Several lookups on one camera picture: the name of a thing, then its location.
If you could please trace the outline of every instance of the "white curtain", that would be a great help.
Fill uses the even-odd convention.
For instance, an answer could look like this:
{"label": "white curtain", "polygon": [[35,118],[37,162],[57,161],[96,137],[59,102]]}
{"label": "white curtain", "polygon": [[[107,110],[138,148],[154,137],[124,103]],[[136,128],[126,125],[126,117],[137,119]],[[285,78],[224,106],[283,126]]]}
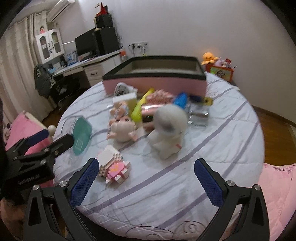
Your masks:
{"label": "white curtain", "polygon": [[15,118],[15,111],[30,112],[42,121],[53,110],[50,102],[35,90],[34,67],[38,64],[33,39],[40,33],[41,25],[47,31],[46,12],[33,14],[15,23],[0,39],[0,91],[13,105],[4,102],[6,116]]}

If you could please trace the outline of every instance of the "pink lego figure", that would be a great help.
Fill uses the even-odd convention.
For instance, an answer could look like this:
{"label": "pink lego figure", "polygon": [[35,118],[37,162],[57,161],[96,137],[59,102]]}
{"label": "pink lego figure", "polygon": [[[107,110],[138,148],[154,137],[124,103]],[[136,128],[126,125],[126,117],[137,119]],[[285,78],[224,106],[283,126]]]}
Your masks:
{"label": "pink lego figure", "polygon": [[171,104],[174,96],[164,90],[157,90],[146,97],[146,104]]}
{"label": "pink lego figure", "polygon": [[121,118],[111,119],[109,121],[110,132],[107,135],[108,139],[116,139],[119,142],[129,140],[136,141],[136,124],[126,115]]}
{"label": "pink lego figure", "polygon": [[129,161],[123,161],[122,155],[113,146],[108,145],[104,151],[97,155],[100,163],[99,176],[106,178],[106,184],[113,181],[121,184],[129,175]]}
{"label": "pink lego figure", "polygon": [[106,184],[109,185],[113,181],[121,184],[129,175],[129,161],[116,162],[110,166],[107,176]]}

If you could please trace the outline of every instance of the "cable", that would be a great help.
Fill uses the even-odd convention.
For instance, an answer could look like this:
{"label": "cable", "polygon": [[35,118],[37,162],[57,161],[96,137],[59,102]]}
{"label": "cable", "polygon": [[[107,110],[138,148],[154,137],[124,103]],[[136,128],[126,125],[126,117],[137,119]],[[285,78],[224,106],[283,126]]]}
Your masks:
{"label": "cable", "polygon": [[118,42],[118,46],[119,46],[119,49],[122,49],[123,48],[123,44],[121,43],[122,36],[118,34],[117,28],[115,26],[115,22],[113,20],[114,20],[114,18],[111,18],[111,21],[113,23],[113,27],[114,27],[114,30],[115,30],[115,35],[116,35],[116,39],[117,39],[117,42]]}
{"label": "cable", "polygon": [[146,46],[147,46],[147,44],[144,44],[144,47],[143,47],[143,49],[144,49],[143,56],[146,54]]}
{"label": "cable", "polygon": [[128,46],[129,51],[133,53],[133,56],[134,56],[134,57],[136,56],[136,54],[135,54],[135,47],[136,47],[135,44],[130,44],[130,45]]}

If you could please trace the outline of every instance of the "glass cabinet door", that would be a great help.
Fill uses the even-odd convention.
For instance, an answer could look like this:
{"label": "glass cabinet door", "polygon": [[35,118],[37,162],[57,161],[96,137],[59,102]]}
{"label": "glass cabinet door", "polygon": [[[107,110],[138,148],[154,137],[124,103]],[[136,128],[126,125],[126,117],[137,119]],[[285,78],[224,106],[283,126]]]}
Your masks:
{"label": "glass cabinet door", "polygon": [[42,50],[41,52],[43,54],[43,58],[44,59],[50,58],[50,54],[52,53],[52,50],[50,46],[48,46],[45,36],[40,37],[39,41],[41,45],[41,50]]}
{"label": "glass cabinet door", "polygon": [[62,51],[57,32],[52,32],[52,48],[57,54]]}

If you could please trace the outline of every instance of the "black backpack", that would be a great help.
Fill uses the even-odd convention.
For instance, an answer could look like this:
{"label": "black backpack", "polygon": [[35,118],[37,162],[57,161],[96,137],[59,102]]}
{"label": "black backpack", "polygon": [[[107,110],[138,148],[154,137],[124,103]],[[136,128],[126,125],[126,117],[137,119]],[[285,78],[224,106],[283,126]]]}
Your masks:
{"label": "black backpack", "polygon": [[35,89],[40,96],[48,98],[50,89],[55,85],[56,81],[50,75],[42,64],[38,64],[34,68]]}

